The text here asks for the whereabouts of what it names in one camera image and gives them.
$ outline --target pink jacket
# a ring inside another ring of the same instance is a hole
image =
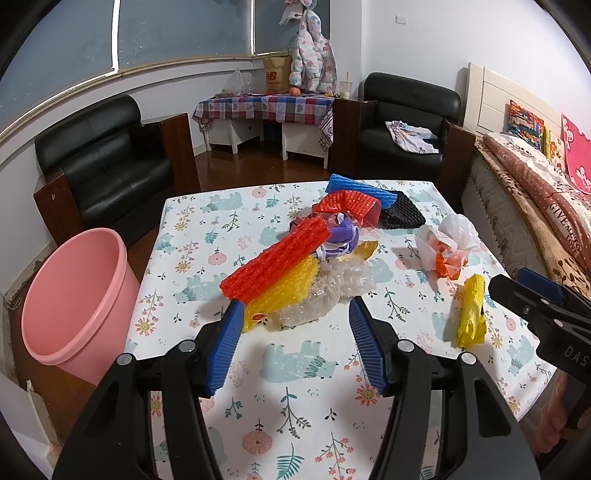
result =
[[[305,90],[311,92],[334,93],[336,90],[335,56],[330,40],[322,36],[320,17],[312,10],[304,11],[295,47],[291,62],[290,84],[302,85]]]

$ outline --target pillow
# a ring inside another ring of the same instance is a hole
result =
[[[517,105],[513,100],[509,108],[508,130],[510,134],[523,138],[532,147],[542,151],[544,121]]]
[[[566,154],[566,166],[570,180],[583,192],[591,194],[591,141],[564,115],[562,132]]]
[[[550,129],[547,127],[544,127],[544,149],[542,153],[550,160]]]
[[[566,174],[566,163],[564,161],[564,142],[560,136],[556,135],[552,130],[546,128],[546,158],[550,163]]]

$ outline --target plastic bag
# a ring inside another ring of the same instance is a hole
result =
[[[415,237],[424,270],[436,270],[440,277],[457,280],[468,262],[470,251],[480,245],[474,225],[463,215],[451,214],[439,229],[423,225]]]
[[[222,89],[222,94],[219,96],[231,97],[248,95],[249,93],[251,93],[251,90],[251,84],[248,81],[248,79],[242,74],[240,69],[236,69],[230,75],[230,78],[228,79],[228,81]]]
[[[460,250],[476,250],[480,246],[478,232],[467,217],[452,213],[439,225],[439,231],[455,240]]]
[[[280,310],[279,321],[288,327],[311,322],[330,312],[341,297],[365,295],[374,287],[371,266],[357,255],[322,262],[308,296]]]
[[[462,319],[457,330],[459,346],[468,348],[476,343],[484,343],[486,317],[484,315],[484,277],[472,275],[464,282],[464,302]]]

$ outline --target mattress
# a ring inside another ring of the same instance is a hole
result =
[[[473,153],[462,204],[480,239],[511,277],[524,267],[547,276],[528,225],[478,149]]]

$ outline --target sofa armrest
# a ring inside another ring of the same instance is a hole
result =
[[[461,211],[461,198],[476,136],[462,127],[445,122],[442,135],[443,164],[435,186],[455,211]]]
[[[374,123],[377,102],[337,98],[333,102],[333,144],[329,151],[329,172],[354,178],[359,132]]]
[[[60,167],[46,175],[45,185],[37,185],[33,198],[58,246],[86,230],[66,175]]]
[[[361,102],[361,114],[359,116],[359,131],[362,132],[368,128],[373,127],[375,108],[378,104],[377,100],[367,100]]]
[[[151,151],[168,157],[173,167],[177,195],[201,192],[186,113],[145,121],[129,132],[137,152],[149,154]]]

